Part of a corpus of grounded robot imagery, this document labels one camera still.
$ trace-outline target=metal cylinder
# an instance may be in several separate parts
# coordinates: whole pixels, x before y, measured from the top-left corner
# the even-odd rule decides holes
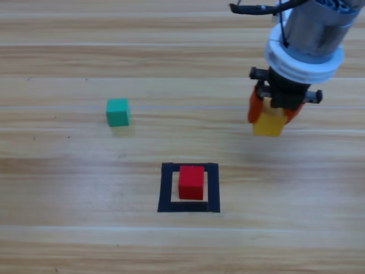
[[[285,24],[283,48],[306,63],[325,63],[340,46],[359,10],[336,0],[309,0],[292,10]]]

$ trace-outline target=black cable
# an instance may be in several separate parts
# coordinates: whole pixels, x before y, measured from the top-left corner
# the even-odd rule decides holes
[[[295,7],[304,4],[308,0],[290,0],[282,5],[276,7],[273,6],[240,6],[235,4],[229,4],[230,10],[236,14],[247,14],[247,15],[267,15],[267,14],[278,14],[286,10],[293,9]]]
[[[283,15],[282,15],[282,11],[280,11],[279,16],[280,16],[281,35],[283,36],[283,45],[284,45],[285,47],[288,47],[288,46],[289,46],[289,43],[288,43],[288,41],[287,41],[287,40],[286,40],[286,38],[285,38],[285,32],[284,32],[284,24],[283,24]]]

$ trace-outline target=robotic arm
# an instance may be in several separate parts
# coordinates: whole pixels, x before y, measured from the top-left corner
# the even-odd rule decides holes
[[[286,0],[274,6],[230,4],[236,14],[279,16],[265,47],[269,69],[253,67],[257,80],[250,100],[249,123],[263,112],[263,100],[282,108],[286,123],[305,103],[320,103],[322,91],[309,91],[335,75],[344,60],[342,40],[355,22],[365,0]]]

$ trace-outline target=yellow cube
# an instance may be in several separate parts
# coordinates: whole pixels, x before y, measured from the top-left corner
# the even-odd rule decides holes
[[[258,120],[253,124],[253,131],[255,135],[278,137],[280,136],[287,117],[284,109],[271,108],[271,99],[265,98],[263,102],[263,111]]]

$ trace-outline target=green cube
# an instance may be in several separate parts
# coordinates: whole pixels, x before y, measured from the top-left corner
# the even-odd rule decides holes
[[[131,112],[128,99],[109,99],[107,104],[107,118],[110,127],[129,126]]]

